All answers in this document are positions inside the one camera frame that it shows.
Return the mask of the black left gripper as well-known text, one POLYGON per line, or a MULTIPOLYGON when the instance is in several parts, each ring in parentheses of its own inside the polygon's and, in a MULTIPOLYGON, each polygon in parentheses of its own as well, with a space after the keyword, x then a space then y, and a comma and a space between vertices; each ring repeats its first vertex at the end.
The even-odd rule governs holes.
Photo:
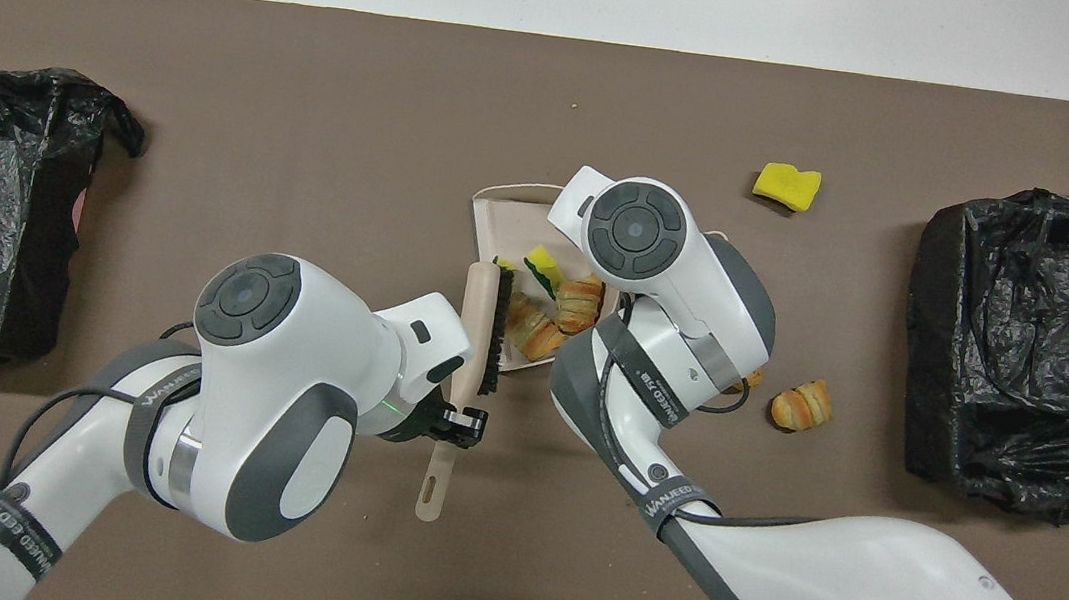
POLYGON ((377 437, 398 444, 412 439, 434 439, 470 449, 480 444, 489 421, 486 410, 450 407, 440 385, 434 385, 420 401, 402 405, 408 407, 407 412, 398 409, 396 424, 381 430, 377 437))

